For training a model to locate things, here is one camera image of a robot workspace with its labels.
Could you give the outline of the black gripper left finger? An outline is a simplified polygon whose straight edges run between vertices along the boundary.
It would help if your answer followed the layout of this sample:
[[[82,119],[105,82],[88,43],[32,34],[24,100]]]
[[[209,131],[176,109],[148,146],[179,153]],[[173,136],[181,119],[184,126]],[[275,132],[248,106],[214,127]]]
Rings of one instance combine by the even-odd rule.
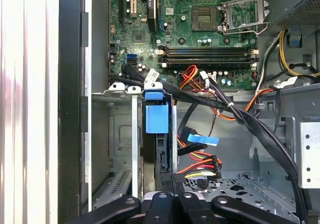
[[[170,193],[151,192],[140,201],[123,196],[69,221],[69,224],[171,224],[174,197]]]

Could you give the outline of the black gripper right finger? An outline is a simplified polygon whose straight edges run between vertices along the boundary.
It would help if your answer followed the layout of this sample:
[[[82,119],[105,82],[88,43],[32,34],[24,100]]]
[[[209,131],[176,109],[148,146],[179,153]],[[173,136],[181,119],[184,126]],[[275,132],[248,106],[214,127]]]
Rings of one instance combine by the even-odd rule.
[[[217,196],[210,203],[194,193],[176,198],[178,224],[292,224],[293,222],[229,196]]]

